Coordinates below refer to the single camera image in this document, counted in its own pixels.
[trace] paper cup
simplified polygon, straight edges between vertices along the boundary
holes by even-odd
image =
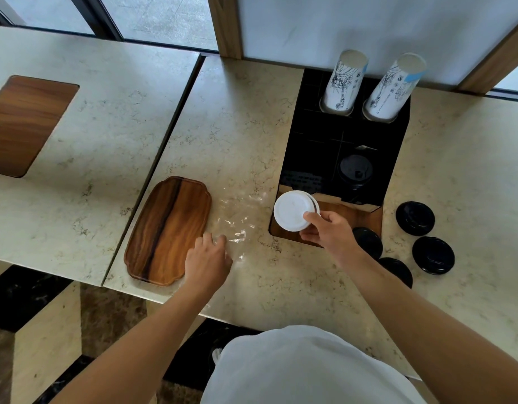
[[[371,121],[394,121],[426,68],[421,56],[411,52],[401,55],[364,103],[364,116]]]
[[[287,231],[301,231],[310,225],[303,217],[306,211],[318,213],[319,203],[305,191],[287,191],[274,204],[274,218]]]
[[[342,116],[350,115],[367,69],[367,63],[367,56],[355,49],[348,49],[341,53],[325,93],[319,102],[323,112]]]

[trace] hand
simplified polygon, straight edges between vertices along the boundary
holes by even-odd
[[[364,253],[354,239],[353,230],[345,218],[334,211],[304,213],[304,220],[311,225],[300,231],[304,241],[315,242],[327,250],[336,264],[343,269],[355,265]]]
[[[233,260],[226,251],[227,238],[221,235],[214,244],[211,233],[195,240],[195,247],[186,254],[185,285],[210,299],[223,285]]]

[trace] white cup lid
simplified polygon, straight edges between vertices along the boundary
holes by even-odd
[[[283,193],[274,204],[274,218],[287,231],[301,231],[309,224],[304,220],[304,213],[319,212],[316,199],[305,191],[293,190]]]

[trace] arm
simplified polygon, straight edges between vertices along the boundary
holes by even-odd
[[[233,261],[226,238],[197,238],[186,257],[186,282],[57,394],[52,404],[148,403],[195,317],[222,286]]]
[[[303,240],[346,271],[397,347],[441,403],[518,403],[518,362],[385,270],[334,212],[306,213]]]

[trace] white shirt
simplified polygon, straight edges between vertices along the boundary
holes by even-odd
[[[397,370],[335,334],[288,326],[223,349],[202,404],[425,404]]]

